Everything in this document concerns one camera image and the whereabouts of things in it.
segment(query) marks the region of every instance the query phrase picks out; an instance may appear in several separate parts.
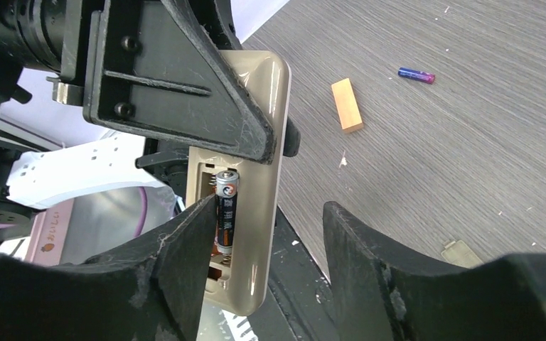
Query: beige plastic piece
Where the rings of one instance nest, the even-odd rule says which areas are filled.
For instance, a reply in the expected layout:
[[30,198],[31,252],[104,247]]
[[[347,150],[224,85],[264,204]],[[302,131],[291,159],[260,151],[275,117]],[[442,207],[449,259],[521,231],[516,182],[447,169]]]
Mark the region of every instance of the beige plastic piece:
[[447,262],[468,269],[475,268],[483,263],[463,240],[446,244],[441,255]]
[[192,205],[211,193],[208,182],[212,174],[228,168],[239,173],[231,265],[220,264],[222,256],[212,258],[210,266],[223,275],[217,281],[208,279],[204,298],[231,313],[247,316],[260,307],[267,292],[291,75],[289,66],[271,52],[230,50],[221,54],[269,118],[277,136],[275,155],[271,165],[262,165],[189,148],[186,202]]
[[345,133],[352,133],[363,128],[363,120],[357,105],[357,99],[353,92],[353,86],[348,78],[331,85],[333,98],[336,101],[338,108],[338,116],[340,117],[340,125]]

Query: aa battery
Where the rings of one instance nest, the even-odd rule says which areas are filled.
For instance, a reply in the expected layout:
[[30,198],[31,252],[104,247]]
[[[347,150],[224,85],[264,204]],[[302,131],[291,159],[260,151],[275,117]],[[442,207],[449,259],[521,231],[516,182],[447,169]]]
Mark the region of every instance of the aa battery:
[[417,80],[417,81],[428,83],[428,84],[434,83],[434,79],[436,79],[437,77],[428,72],[411,70],[404,67],[401,67],[399,69],[398,75],[400,77],[409,78],[410,80]]
[[224,170],[216,175],[217,196],[217,250],[231,255],[237,209],[237,187],[240,176],[233,170]]

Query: white plastic part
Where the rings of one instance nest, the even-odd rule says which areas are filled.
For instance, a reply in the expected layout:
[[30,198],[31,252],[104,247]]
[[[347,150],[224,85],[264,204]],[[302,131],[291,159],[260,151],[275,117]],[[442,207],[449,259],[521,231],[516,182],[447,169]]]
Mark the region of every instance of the white plastic part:
[[144,144],[142,136],[118,134],[59,151],[23,153],[9,174],[7,198],[44,210],[105,190],[162,187],[163,183],[135,166]]
[[261,306],[267,292],[291,75],[288,65],[268,51],[221,51],[221,55],[269,119],[277,138],[275,154],[270,165],[263,165],[190,147],[186,203],[190,206],[212,193],[212,174],[227,169],[239,173],[231,264],[221,255],[211,259],[210,267],[220,276],[207,280],[204,297],[246,316]]
[[0,254],[6,254],[19,261],[23,261],[30,247],[30,237],[9,239],[0,244]]

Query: battery compartment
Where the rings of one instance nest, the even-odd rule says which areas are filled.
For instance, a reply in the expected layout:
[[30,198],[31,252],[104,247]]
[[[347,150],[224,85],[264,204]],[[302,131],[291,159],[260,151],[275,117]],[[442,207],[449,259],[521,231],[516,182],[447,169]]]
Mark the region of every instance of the battery compartment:
[[[226,170],[237,171],[234,168],[219,167],[213,165],[212,163],[201,163],[198,168],[200,171],[200,180],[198,181],[199,185],[197,190],[200,199],[215,193],[215,185],[213,185],[213,183],[216,173]],[[225,287],[226,282],[231,275],[231,264],[224,264],[223,260],[223,255],[220,254],[216,248],[216,240],[213,240],[213,250],[210,258],[210,267],[208,269],[208,279],[217,281],[220,286]]]
[[211,257],[204,299],[236,315],[250,315],[261,306],[267,292],[277,188],[287,120],[290,71],[277,55],[267,51],[221,51],[263,108],[276,135],[273,160],[265,165],[197,147],[189,148],[186,205],[212,194],[213,175],[234,170],[240,176],[231,262],[223,255]]

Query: blue battery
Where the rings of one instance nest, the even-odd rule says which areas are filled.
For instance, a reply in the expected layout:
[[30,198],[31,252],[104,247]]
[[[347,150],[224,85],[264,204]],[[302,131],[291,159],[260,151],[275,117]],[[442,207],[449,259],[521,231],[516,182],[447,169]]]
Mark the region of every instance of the blue battery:
[[403,78],[409,78],[410,80],[417,80],[428,84],[434,83],[434,79],[437,77],[434,74],[428,72],[411,70],[405,67],[401,67],[399,69],[398,75]]

